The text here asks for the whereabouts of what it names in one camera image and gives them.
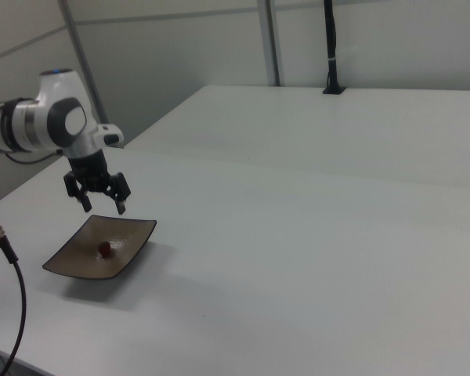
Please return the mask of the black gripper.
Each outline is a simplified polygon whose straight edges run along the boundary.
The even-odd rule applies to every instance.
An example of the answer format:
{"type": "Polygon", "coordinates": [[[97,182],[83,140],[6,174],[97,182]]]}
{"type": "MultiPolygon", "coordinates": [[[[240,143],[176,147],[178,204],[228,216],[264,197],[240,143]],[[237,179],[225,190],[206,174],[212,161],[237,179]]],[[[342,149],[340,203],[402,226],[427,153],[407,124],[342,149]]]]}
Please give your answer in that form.
{"type": "Polygon", "coordinates": [[[86,157],[69,158],[71,170],[63,177],[69,197],[81,204],[84,212],[92,210],[87,192],[104,193],[115,203],[117,213],[123,215],[125,202],[131,190],[123,173],[109,175],[107,161],[102,150],[86,157]]]}

